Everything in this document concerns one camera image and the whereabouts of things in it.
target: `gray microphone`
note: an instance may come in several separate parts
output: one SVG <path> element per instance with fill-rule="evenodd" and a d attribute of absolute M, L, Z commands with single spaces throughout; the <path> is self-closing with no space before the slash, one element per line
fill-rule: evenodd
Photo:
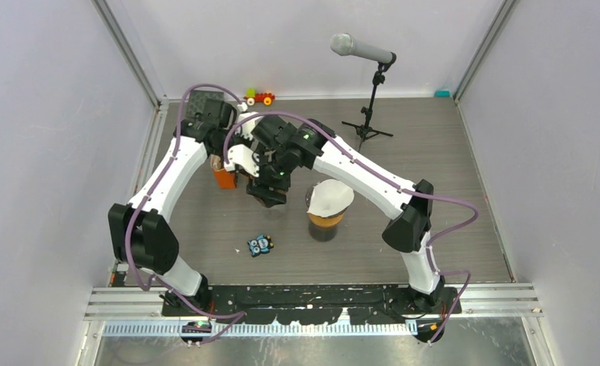
<path fill-rule="evenodd" d="M 331 50 L 340 56 L 358 56 L 382 63 L 389 68 L 396 61 L 394 52 L 382 50 L 365 42 L 356 40 L 346 33 L 334 34 L 331 37 Z"/>

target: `black tripod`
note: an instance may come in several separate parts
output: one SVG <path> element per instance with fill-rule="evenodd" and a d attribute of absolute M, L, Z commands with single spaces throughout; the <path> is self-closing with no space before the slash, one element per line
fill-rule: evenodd
<path fill-rule="evenodd" d="M 346 124 L 347 126 L 351 126 L 356 129 L 356 134 L 361 138 L 360 146 L 362 146 L 363 142 L 369 140 L 374 136 L 394 136 L 391 133 L 375 130 L 369 127 L 369 123 L 371 122 L 371 115 L 374 112 L 372 108 L 374 106 L 374 99 L 376 98 L 376 88 L 379 84 L 383 84 L 385 82 L 385 75 L 383 75 L 383 72 L 386 72 L 390 68 L 390 66 L 392 66 L 395 60 L 396 56 L 393 57 L 391 63 L 378 63 L 378 71 L 374 73 L 374 78 L 372 79 L 372 82 L 374 83 L 374 88 L 371 90 L 371 100 L 369 100 L 369 107 L 363 107 L 361 109 L 361 113 L 364 114 L 364 124 L 357 126 L 355 124 L 350 124 L 349 122 L 342 121 L 342 124 Z"/>

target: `wooden floor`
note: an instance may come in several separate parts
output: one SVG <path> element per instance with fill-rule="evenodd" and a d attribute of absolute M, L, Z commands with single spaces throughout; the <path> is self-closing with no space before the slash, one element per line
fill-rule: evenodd
<path fill-rule="evenodd" d="M 276 101 L 255 110 L 291 111 L 319 120 L 347 143 L 358 146 L 355 132 L 341 120 L 360 123 L 365 100 Z M 176 108 L 170 104 L 159 145 L 159 161 L 175 128 Z M 436 194 L 472 202 L 480 208 L 473 225 L 440 239 L 435 257 L 442 270 L 468 268 L 473 282 L 509 280 L 470 147 L 451 99 L 380 99 L 372 125 L 394 133 L 364 143 L 361 152 L 390 172 L 419 181 L 427 179 Z M 325 176 L 306 169 L 292 175 L 285 207 L 266 209 L 245 193 L 220 190 L 208 163 L 199 169 L 181 195 L 170 223 L 181 245 L 181 256 L 213 284 L 348 284 L 406 283 L 407 270 L 398 252 L 380 237 L 387 219 L 364 197 L 354 203 L 330 242 L 317 242 L 308 231 L 304 195 Z M 435 202 L 433 231 L 445 229 L 471 212 Z M 271 235 L 270 254 L 251 258 L 246 240 Z M 463 278 L 449 278 L 461 282 Z"/>

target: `white wall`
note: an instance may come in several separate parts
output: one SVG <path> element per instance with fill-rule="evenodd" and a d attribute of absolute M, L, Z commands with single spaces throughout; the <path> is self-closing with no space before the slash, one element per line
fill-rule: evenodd
<path fill-rule="evenodd" d="M 462 108 L 563 364 L 600 364 L 600 1 L 520 2 Z"/>
<path fill-rule="evenodd" d="M 502 0 L 110 0 L 157 92 L 195 82 L 245 93 L 368 97 L 376 64 L 340 57 L 350 33 L 393 51 L 379 95 L 454 91 Z"/>
<path fill-rule="evenodd" d="M 90 1 L 0 1 L 0 365 L 75 361 L 151 116 Z"/>

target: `floor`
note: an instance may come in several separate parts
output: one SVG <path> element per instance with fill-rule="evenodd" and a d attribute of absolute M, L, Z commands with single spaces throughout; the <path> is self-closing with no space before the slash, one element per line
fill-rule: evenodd
<path fill-rule="evenodd" d="M 469 318 L 451 319 L 432 348 L 410 336 L 392 335 L 223 337 L 191 349 L 180 338 L 103 336 L 96 365 L 125 364 L 522 366 L 535 360 L 520 318 Z"/>
<path fill-rule="evenodd" d="M 352 146 L 358 146 L 353 128 L 341 120 L 361 123 L 367 101 L 276 101 L 254 109 L 291 111 L 319 120 Z M 170 104 L 159 144 L 159 161 L 175 129 L 178 104 Z M 427 179 L 436 194 L 464 199 L 480 208 L 473 225 L 435 244 L 438 266 L 444 270 L 468 268 L 473 282 L 510 281 L 473 157 L 457 109 L 449 98 L 379 99 L 372 126 L 394 133 L 364 143 L 361 152 L 390 172 L 419 181 Z M 356 195 L 337 236 L 330 242 L 312 239 L 304 195 L 325 176 L 298 169 L 283 207 L 266 209 L 245 193 L 220 190 L 210 165 L 199 169 L 178 201 L 170 226 L 180 242 L 180 254 L 213 284 L 348 284 L 406 283 L 407 270 L 398 252 L 380 237 L 388 219 L 364 197 Z M 470 212 L 452 204 L 434 203 L 434 232 L 459 223 Z M 246 240 L 271 235 L 275 247 L 251 258 Z M 449 278 L 462 282 L 464 278 Z"/>

